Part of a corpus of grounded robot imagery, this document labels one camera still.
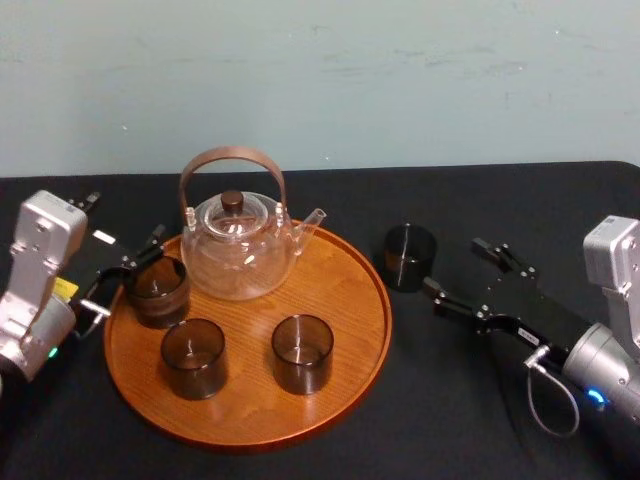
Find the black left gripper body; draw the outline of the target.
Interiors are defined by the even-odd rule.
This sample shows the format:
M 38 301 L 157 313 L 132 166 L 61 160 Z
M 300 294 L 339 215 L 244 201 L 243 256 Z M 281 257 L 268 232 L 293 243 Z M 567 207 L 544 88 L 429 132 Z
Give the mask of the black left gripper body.
M 110 310 L 130 260 L 131 252 L 116 237 L 89 228 L 79 250 L 58 274 L 77 287 L 68 301 L 71 310 Z

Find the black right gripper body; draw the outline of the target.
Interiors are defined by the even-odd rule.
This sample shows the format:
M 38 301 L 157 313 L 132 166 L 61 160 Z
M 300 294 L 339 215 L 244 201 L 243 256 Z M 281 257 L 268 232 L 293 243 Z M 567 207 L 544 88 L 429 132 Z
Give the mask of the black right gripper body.
M 537 277 L 508 272 L 490 285 L 474 308 L 481 333 L 502 332 L 535 350 L 549 348 L 545 362 L 563 365 L 590 323 L 538 288 Z

